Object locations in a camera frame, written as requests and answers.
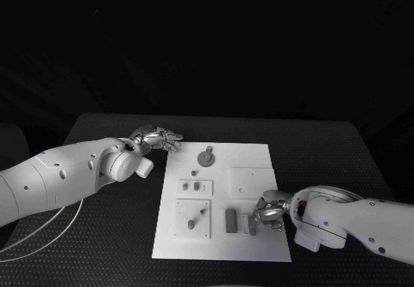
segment table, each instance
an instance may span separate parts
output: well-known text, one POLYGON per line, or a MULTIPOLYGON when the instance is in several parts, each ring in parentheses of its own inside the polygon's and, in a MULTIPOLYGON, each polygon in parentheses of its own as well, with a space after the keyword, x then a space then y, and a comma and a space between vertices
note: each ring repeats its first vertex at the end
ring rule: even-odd
MULTIPOLYGON (((279 190, 340 187, 363 197, 392 200, 390 191, 353 125, 340 121, 165 115, 82 114, 64 144, 125 137, 151 123, 183 133, 188 142, 268 144, 279 190)), ((84 199, 60 239, 33 256, 0 264, 7 286, 412 286, 414 266, 370 253, 348 236, 343 249, 317 253, 294 241, 286 215, 291 263, 151 259, 167 153, 152 151, 146 179, 132 176, 84 199)), ((9 252, 24 255, 63 230, 77 204, 66 207, 47 232, 9 252)), ((20 220, 9 242, 24 237, 56 211, 20 220)))

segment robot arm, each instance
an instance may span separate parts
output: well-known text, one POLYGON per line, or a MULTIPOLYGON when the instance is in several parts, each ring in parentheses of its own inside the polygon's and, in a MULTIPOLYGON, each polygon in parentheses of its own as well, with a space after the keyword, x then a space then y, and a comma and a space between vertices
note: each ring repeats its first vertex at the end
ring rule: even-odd
POLYGON ((48 149, 0 172, 0 226, 73 204, 133 172, 146 177, 152 163, 142 155, 154 148, 177 151, 183 137, 149 125, 136 130, 139 135, 132 133, 128 138, 48 149))
POLYGON ((272 226, 269 220, 288 213, 296 227, 294 242, 312 252, 320 245, 343 248, 350 234, 374 254, 414 264, 414 206, 353 197, 327 186, 305 188, 289 198, 281 191, 265 191, 266 205, 258 204, 249 226, 252 230, 258 222, 272 226))

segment white cable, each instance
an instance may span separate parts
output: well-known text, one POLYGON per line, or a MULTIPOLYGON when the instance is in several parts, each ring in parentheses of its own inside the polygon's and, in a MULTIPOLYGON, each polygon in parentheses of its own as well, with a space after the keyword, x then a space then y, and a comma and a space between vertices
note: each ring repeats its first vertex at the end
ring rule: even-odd
POLYGON ((25 255, 21 256, 21 257, 12 258, 12 259, 0 260, 0 262, 9 262, 9 261, 12 261, 12 260, 21 259, 21 258, 24 258, 24 257, 27 257, 27 256, 30 256, 30 255, 33 255, 35 252, 38 252, 43 248, 45 248, 45 247, 57 240, 57 238, 63 235, 63 233, 66 232, 67 228, 70 227, 70 225, 71 225, 71 223, 73 223, 73 221, 74 221, 74 219, 76 219, 76 216, 77 216, 77 214, 79 214, 80 207, 82 207, 82 202, 83 202, 83 199, 80 200, 79 208, 77 208, 76 214, 74 214, 74 216, 73 216, 73 218, 71 218, 71 221, 70 221, 70 223, 67 224, 64 230, 60 232, 60 234, 54 237, 54 239, 53 239, 45 245, 43 245, 43 247, 40 247, 35 251, 33 251, 31 253, 25 254, 25 255))
POLYGON ((48 225, 48 223, 53 221, 53 219, 56 218, 56 216, 60 214, 61 210, 64 208, 60 208, 60 210, 57 211, 57 213, 54 214, 54 216, 48 219, 48 221, 22 238, 20 239, 17 242, 14 242, 11 245, 8 245, 5 248, 2 248, 0 250, 0 253, 4 252, 5 250, 8 250, 11 247, 14 247, 17 244, 20 244, 22 241, 25 241, 25 239, 28 239, 43 228, 44 226, 48 225))

